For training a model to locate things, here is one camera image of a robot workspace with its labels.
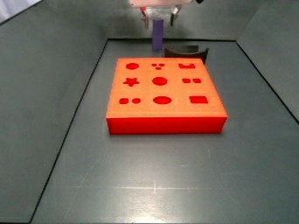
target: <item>red circle shape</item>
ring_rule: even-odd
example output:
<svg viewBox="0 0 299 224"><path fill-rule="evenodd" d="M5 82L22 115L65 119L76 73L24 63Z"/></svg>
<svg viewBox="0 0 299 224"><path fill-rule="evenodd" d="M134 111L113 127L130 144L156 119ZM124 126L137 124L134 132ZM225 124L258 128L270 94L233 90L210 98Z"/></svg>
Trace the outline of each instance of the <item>red circle shape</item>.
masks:
<svg viewBox="0 0 299 224"><path fill-rule="evenodd" d="M140 101L141 101L141 100L140 100L138 98L134 98L134 99L132 100L132 103L133 103L133 104L137 104L137 103L140 103Z"/></svg>
<svg viewBox="0 0 299 224"><path fill-rule="evenodd" d="M166 79L164 77L154 77L152 82L156 86L162 86L166 84Z"/></svg>
<svg viewBox="0 0 299 224"><path fill-rule="evenodd" d="M125 64L125 68L129 70L134 70L138 68L138 65L136 63L129 63L129 64Z"/></svg>
<svg viewBox="0 0 299 224"><path fill-rule="evenodd" d="M156 104L168 104L172 101L172 99L168 96L156 96L153 98L153 102Z"/></svg>

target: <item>black object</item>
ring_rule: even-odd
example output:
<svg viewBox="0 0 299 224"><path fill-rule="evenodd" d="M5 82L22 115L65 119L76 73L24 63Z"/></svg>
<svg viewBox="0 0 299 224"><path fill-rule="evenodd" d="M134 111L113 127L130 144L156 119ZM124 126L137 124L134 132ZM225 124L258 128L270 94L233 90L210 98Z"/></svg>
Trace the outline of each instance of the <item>black object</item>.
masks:
<svg viewBox="0 0 299 224"><path fill-rule="evenodd" d="M194 58L201 59L205 64L209 48L198 51L196 45L166 45L162 49L162 56L165 58Z"/></svg>

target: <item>shape hole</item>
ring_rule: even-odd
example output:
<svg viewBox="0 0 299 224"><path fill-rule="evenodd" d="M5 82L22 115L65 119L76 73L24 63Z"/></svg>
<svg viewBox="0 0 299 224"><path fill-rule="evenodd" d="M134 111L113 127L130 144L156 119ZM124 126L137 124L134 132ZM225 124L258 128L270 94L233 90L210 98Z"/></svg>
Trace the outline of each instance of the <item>shape hole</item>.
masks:
<svg viewBox="0 0 299 224"><path fill-rule="evenodd" d="M192 79L193 83L201 83L201 79Z"/></svg>
<svg viewBox="0 0 299 224"><path fill-rule="evenodd" d="M156 96L153 98L153 102L156 104L168 104L172 101L172 99L168 96Z"/></svg>
<svg viewBox="0 0 299 224"><path fill-rule="evenodd" d="M181 63L178 63L178 68L181 68L181 69L188 69L188 68L194 68L194 65L193 64L189 64L189 65L184 65L184 64L181 64Z"/></svg>
<svg viewBox="0 0 299 224"><path fill-rule="evenodd" d="M118 104L128 104L128 99L126 98L121 98L118 100Z"/></svg>
<svg viewBox="0 0 299 224"><path fill-rule="evenodd" d="M136 63L128 63L125 64L125 68L129 70L134 70L138 68L138 65Z"/></svg>
<svg viewBox="0 0 299 224"><path fill-rule="evenodd" d="M205 96L189 96L190 103L208 103Z"/></svg>
<svg viewBox="0 0 299 224"><path fill-rule="evenodd" d="M137 104L137 103L140 103L140 101L141 101L141 100L140 100L138 98L134 98L134 99L132 100L132 103L133 103L133 104Z"/></svg>
<svg viewBox="0 0 299 224"><path fill-rule="evenodd" d="M182 83L190 83L190 79L181 79Z"/></svg>
<svg viewBox="0 0 299 224"><path fill-rule="evenodd" d="M138 81L136 78L125 78L125 82L122 82L122 84L126 84L129 87L132 87L133 85L138 84Z"/></svg>
<svg viewBox="0 0 299 224"><path fill-rule="evenodd" d="M166 79L164 77L154 77L152 82L156 86L162 86L166 84Z"/></svg>

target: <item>red star shape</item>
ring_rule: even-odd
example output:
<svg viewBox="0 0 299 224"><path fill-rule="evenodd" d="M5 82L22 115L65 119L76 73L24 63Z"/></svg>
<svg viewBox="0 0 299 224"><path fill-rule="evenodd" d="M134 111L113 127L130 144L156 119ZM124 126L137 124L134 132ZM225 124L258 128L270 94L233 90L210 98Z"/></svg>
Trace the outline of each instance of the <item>red star shape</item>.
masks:
<svg viewBox="0 0 299 224"><path fill-rule="evenodd" d="M122 83L126 84L129 87L132 87L134 84L138 84L138 81L136 80L136 78L133 79L125 78L125 82Z"/></svg>

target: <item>red oval shape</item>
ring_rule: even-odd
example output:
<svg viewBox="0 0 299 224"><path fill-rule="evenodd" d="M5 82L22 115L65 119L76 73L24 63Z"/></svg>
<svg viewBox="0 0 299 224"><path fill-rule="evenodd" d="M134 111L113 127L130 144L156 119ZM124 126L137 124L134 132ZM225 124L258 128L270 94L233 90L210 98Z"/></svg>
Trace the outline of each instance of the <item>red oval shape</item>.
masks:
<svg viewBox="0 0 299 224"><path fill-rule="evenodd" d="M168 96L156 96L153 98L153 102L156 104L168 104L172 101L172 99Z"/></svg>
<svg viewBox="0 0 299 224"><path fill-rule="evenodd" d="M134 70L138 68L138 65L136 63L128 63L125 64L125 68L129 70Z"/></svg>
<svg viewBox="0 0 299 224"><path fill-rule="evenodd" d="M166 79L164 77L154 77L152 79L152 83L156 85L156 86L162 86L166 84Z"/></svg>

